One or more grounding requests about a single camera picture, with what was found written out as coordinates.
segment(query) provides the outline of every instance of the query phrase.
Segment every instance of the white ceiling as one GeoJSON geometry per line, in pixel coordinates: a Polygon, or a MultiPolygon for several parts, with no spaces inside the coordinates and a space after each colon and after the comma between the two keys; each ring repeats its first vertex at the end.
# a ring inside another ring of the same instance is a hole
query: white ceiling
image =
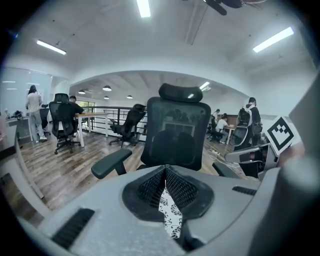
{"type": "MultiPolygon", "coordinates": [[[[32,39],[32,44],[36,39],[57,44],[67,54],[54,58],[63,59],[75,70],[94,54],[107,53],[108,56],[115,46],[125,48],[146,42],[160,46],[192,45],[208,52],[218,50],[248,78],[276,69],[284,62],[308,58],[298,30],[266,50],[253,52],[253,47],[276,33],[289,26],[295,29],[301,26],[292,12],[281,7],[278,1],[268,0],[258,4],[258,8],[225,6],[227,16],[221,16],[203,0],[149,0],[149,4],[151,17],[142,19],[136,0],[57,0],[39,10],[20,34],[32,39]]],[[[173,79],[173,84],[180,77],[169,78],[166,73],[162,76],[164,80],[173,79]]],[[[77,88],[103,87],[111,83],[119,90],[154,91],[154,85],[159,88],[159,77],[159,74],[144,71],[109,74],[90,79],[77,88]]],[[[181,85],[188,85],[189,79],[185,78],[181,85]]],[[[197,79],[191,79],[192,83],[201,83],[201,78],[197,79]]]]}
{"type": "MultiPolygon", "coordinates": [[[[182,86],[195,87],[203,85],[207,80],[185,74],[159,71],[127,71],[113,74],[101,75],[85,82],[79,83],[70,88],[70,95],[79,97],[103,100],[108,96],[110,100],[125,100],[128,95],[132,95],[137,101],[147,101],[150,97],[159,96],[158,90],[163,83],[182,86]],[[104,91],[104,86],[110,86],[112,91],[104,91]]],[[[224,95],[231,89],[227,86],[210,81],[207,86],[210,90],[205,94],[224,95]]]]}

